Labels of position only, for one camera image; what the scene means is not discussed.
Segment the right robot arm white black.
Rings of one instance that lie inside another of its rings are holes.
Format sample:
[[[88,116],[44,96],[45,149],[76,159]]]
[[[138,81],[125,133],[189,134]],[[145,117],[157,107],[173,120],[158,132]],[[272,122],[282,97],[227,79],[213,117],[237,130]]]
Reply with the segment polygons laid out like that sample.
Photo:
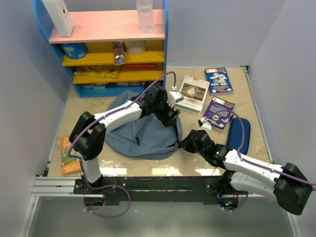
[[[180,142],[189,153],[197,153],[210,165],[224,169],[219,181],[211,184],[219,194],[248,192],[276,200],[287,212],[301,215],[313,191],[300,169],[291,164],[266,163],[226,145],[216,144],[204,130],[192,130]]]

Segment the white coffee cover book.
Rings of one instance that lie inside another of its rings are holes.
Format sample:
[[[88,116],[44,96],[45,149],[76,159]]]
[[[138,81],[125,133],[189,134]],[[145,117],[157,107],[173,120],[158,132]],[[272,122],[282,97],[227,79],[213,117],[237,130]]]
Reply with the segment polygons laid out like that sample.
[[[191,76],[184,76],[180,92],[183,100],[176,103],[175,108],[200,115],[210,82]]]

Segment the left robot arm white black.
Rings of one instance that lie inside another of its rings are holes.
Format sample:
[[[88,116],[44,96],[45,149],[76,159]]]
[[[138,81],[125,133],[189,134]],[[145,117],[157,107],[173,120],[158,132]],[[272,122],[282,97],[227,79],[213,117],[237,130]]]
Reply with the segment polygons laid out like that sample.
[[[174,107],[183,100],[175,87],[149,86],[136,94],[124,92],[103,113],[81,114],[69,140],[79,153],[85,188],[92,194],[102,189],[98,156],[107,143],[114,151],[132,158],[160,160],[171,156],[182,136],[180,111]]]

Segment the blue zip pencil case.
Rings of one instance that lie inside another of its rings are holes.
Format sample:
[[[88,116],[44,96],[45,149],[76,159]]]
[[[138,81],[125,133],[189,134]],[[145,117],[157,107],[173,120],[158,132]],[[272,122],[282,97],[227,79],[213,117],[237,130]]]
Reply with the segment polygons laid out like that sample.
[[[246,155],[249,150],[251,125],[250,125],[250,122],[245,118],[241,118],[241,121],[244,127],[244,143],[240,152],[243,155]],[[226,145],[237,150],[241,142],[242,142],[241,123],[237,117],[231,116]]]

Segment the blue fabric backpack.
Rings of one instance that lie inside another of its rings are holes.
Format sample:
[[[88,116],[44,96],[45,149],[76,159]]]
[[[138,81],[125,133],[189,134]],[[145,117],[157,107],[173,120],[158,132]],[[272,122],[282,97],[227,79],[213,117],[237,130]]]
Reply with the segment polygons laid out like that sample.
[[[169,158],[178,149],[183,129],[180,118],[177,127],[165,127],[153,114],[130,121],[112,130],[105,142],[117,153],[151,160]]]

